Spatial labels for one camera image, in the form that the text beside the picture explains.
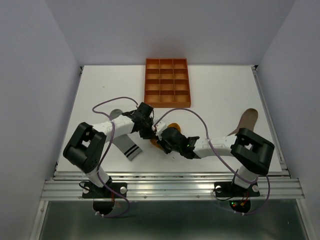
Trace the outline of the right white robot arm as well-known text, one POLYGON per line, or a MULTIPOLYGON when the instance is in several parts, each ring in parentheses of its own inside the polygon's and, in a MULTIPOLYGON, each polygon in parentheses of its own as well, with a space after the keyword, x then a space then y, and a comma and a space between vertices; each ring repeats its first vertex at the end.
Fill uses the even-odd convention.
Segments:
POLYGON ((174 127, 162 131, 156 141, 165 153, 177 152, 186 159, 203 159, 216 156, 224 164, 222 156, 235 157, 241 167, 230 182, 231 192, 242 195, 258 176, 269 173, 275 146, 272 142, 248 128, 222 138, 208 139, 199 136, 186 137, 174 127))

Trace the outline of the mustard yellow sock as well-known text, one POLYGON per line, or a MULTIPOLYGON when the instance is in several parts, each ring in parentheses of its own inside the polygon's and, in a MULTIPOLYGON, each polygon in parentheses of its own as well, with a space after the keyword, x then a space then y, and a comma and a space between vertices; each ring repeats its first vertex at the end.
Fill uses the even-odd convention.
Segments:
MULTIPOLYGON (((176 130, 178 130, 179 132, 181 132, 181 127, 177 124, 177 123, 171 123, 167 126, 168 128, 175 128, 176 130)), ((163 148, 157 143, 156 139, 151 139, 150 140, 151 144, 154 145, 155 147, 157 147, 160 150, 163 150, 163 148)))

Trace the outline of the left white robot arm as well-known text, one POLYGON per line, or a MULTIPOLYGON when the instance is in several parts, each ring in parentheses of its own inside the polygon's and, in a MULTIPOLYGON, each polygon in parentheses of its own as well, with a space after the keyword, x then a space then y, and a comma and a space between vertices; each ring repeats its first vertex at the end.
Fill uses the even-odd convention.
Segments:
POLYGON ((111 193, 111 177, 100 167, 105 143, 114 141, 115 146, 132 161, 142 149, 128 134, 138 132, 142 139, 155 137, 152 130, 153 108, 142 102, 136 110, 114 114, 112 120, 90 125, 80 123, 63 150, 63 156, 94 184, 94 191, 100 197, 111 193))

